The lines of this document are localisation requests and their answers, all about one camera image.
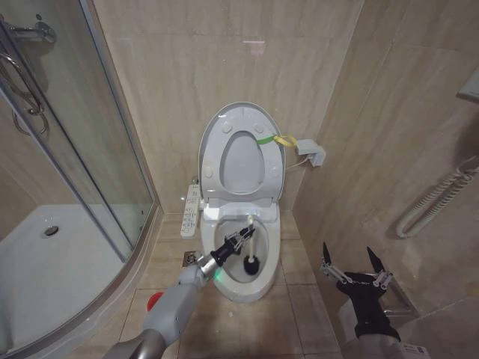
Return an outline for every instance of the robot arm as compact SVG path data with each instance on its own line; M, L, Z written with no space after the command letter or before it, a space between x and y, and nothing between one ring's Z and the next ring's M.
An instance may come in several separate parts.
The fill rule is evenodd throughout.
M240 253L253 232L253 224L250 224L238 233L226 236L225 243L218 250L211 251L199 258L196 264L186 267L178 278L178 284L168 288L148 312L140 335L115 344L103 359L160 359L166 348L185 330L200 290L231 254Z
M323 244L321 271L335 279L336 288L351 298L358 320L354 329L360 342L363 358L401 359L400 350L398 350L400 336L391 327L379 302L379 298L386 293L392 273L385 270L379 257L369 247L367 247L367 253L377 276L342 272L332 265L326 243Z

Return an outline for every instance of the yellow strap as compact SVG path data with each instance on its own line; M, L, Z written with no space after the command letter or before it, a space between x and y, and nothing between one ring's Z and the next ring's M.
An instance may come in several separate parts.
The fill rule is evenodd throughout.
M282 144L286 147L295 147L297 143L296 139L293 136L275 136L273 139L279 144Z

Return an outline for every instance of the floor tile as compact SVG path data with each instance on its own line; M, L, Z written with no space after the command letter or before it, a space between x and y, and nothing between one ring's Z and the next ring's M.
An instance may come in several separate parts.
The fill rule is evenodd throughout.
M205 288L181 337L179 358L301 354L286 286L259 301L235 303Z
M341 353L307 354L305 359L343 359Z
M302 241L281 242L281 264L288 284L315 284L313 270Z
M281 239L301 239L291 211L281 212Z
M281 265L281 261L279 261L278 268L276 269L275 273L275 281L273 282L273 286L283 286L285 284L286 280L284 279L283 266Z
M155 289L137 289L132 305L126 317L125 326L121 332L120 341L133 339L141 333L143 321L147 315L148 299L158 292ZM169 346L162 356L162 359L176 359L178 355L179 341Z
M335 332L317 285L287 286L303 353L339 352Z
M180 235L183 213L168 213L164 216L162 225L159 228L158 242L185 241ZM200 228L196 228L195 236L192 239L200 239Z
M138 288L157 289L173 286L183 269L184 252L201 250L199 240L181 239L178 242L157 242Z
M133 294L121 304L118 312L95 335L75 349L67 359L100 359L118 341L132 303Z

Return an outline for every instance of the metal hose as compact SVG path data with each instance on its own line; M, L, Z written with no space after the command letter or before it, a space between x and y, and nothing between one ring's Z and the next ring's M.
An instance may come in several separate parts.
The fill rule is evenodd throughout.
M475 160L477 156L461 164ZM413 237L431 222L453 199L474 179L478 168L461 171L459 166L456 171L449 174L432 191L424 195L412 209L407 212L396 226L396 234L400 238ZM411 220L416 217L428 204L435 203L419 219L406 230Z

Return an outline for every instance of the white toilet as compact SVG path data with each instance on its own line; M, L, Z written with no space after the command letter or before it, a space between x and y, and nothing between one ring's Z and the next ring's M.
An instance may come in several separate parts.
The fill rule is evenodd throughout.
M201 241L204 253L217 249L227 234L246 227L252 215L254 254L259 272L246 274L243 259L233 255L216 274L214 284L230 300L256 301L271 287L279 261L278 200L284 183L284 149L257 140L280 135L273 119L258 105L237 102L224 107L201 139L199 178L204 210Z

